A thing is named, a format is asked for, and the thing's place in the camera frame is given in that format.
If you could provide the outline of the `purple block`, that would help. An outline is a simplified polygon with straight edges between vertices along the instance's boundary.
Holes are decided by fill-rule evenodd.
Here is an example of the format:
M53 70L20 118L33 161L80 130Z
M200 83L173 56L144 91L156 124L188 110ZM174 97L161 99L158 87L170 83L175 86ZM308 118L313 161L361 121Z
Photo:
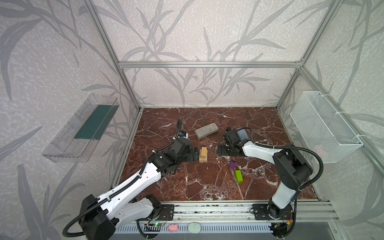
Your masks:
M236 166L237 166L236 161L231 160L231 161L230 161L230 164L229 164L229 168L230 168L231 170L234 170L234 169L236 168Z

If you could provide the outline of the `wood block mid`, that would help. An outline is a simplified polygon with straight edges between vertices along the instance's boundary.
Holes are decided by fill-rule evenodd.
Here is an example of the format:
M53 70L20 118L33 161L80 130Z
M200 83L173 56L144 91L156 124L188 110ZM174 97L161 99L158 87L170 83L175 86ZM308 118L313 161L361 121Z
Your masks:
M200 157L205 157L205 156L208 157L208 149L207 149L207 147L202 147L202 149L200 151Z

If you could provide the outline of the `green block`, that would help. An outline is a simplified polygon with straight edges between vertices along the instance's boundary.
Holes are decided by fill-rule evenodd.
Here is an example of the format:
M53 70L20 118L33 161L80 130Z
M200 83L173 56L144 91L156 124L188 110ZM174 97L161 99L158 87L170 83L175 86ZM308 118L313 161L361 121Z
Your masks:
M243 175L242 175L242 172L241 170L236 170L235 171L235 178L236 178L236 181L237 183L242 183L243 182Z

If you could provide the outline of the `wood block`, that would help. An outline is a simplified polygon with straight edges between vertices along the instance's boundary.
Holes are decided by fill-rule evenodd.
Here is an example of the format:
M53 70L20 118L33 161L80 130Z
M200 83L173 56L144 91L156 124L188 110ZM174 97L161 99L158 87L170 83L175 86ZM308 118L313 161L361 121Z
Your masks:
M200 163L207 163L208 162L208 157L205 156L205 157L199 157L199 162Z

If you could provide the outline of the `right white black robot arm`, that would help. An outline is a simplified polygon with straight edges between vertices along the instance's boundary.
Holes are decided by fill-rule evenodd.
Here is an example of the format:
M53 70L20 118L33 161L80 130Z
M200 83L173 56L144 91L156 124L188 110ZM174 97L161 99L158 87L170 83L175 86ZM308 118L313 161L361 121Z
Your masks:
M300 192L316 182L324 171L324 163L321 157L312 150L289 146L272 146L259 143L249 136L250 128L228 128L223 138L225 143L218 146L218 155L229 157L249 157L264 160L275 165L281 183L277 191L270 199L270 209L280 211L297 199ZM319 163L319 170L314 173L312 165L302 155L302 152L312 155Z

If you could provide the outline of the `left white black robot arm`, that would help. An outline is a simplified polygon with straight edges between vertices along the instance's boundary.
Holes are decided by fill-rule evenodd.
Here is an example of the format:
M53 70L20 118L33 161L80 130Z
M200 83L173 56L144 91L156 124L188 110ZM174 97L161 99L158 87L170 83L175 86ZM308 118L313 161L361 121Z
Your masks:
M185 137L177 137L145 160L130 178L99 197L87 196L80 213L63 229L66 238L85 236L88 240L108 240L121 225L148 218L160 207L155 197L132 200L150 185L175 173L181 163L197 162L199 149Z

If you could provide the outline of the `grey stone brick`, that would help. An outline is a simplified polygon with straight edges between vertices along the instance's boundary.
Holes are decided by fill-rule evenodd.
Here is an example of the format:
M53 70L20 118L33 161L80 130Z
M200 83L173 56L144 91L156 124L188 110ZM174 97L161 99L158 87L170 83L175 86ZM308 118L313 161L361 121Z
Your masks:
M195 130L198 139L202 139L211 134L218 132L219 128L215 123L208 124Z

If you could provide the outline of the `pale green round disc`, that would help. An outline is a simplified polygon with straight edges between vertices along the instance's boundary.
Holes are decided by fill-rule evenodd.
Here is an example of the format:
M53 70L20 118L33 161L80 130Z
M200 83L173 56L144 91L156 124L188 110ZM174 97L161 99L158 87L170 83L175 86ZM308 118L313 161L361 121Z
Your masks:
M200 233L202 230L202 226L199 224L199 223L189 223L188 225L188 231L189 233L191 234L198 234Z

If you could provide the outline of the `pink object in basket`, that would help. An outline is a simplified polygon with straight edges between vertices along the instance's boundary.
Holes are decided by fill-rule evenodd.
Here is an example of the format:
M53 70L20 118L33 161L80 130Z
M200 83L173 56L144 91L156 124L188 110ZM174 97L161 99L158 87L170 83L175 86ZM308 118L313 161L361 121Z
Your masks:
M328 156L328 152L323 145L315 145L313 151L322 159Z

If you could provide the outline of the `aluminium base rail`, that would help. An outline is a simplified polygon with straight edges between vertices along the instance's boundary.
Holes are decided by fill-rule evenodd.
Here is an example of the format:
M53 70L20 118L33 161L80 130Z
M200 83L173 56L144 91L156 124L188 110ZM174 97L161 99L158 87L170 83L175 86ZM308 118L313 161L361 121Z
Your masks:
M249 212L253 204L267 204L266 201L191 201L191 202L163 202L162 205L175 205L172 221L166 223L277 223L288 222L282 220L255 220ZM315 200L299 200L297 207L291 204L297 222L338 222L339 217L330 202Z

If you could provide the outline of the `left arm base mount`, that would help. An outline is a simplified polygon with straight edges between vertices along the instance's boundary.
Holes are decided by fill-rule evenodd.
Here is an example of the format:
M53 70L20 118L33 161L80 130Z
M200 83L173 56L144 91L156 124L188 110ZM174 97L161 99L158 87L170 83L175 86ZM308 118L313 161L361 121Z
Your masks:
M172 221L174 218L174 213L175 205L159 205L153 209L147 219L151 221Z

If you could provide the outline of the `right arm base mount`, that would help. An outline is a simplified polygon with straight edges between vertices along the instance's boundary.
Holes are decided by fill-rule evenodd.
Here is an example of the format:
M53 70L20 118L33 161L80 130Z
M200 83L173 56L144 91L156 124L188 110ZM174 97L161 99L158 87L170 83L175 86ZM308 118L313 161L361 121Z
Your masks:
M254 215L255 220L282 220L287 221L292 219L293 208L291 205L280 209L275 204L253 204L249 210Z

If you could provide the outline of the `aluminium frame crossbar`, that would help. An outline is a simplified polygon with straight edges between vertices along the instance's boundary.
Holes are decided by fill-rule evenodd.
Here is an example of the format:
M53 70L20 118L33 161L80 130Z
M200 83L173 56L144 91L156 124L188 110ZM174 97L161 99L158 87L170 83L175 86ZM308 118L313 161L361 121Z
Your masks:
M130 68L299 68L295 61L191 62L191 61L121 61L121 69Z

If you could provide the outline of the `clear plastic wall bin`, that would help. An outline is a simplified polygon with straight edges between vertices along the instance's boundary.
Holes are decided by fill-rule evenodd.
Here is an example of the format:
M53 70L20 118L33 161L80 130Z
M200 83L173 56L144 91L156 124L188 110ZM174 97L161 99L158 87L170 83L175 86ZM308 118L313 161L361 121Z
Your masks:
M116 114L118 98L90 94L43 150L54 163L86 163Z

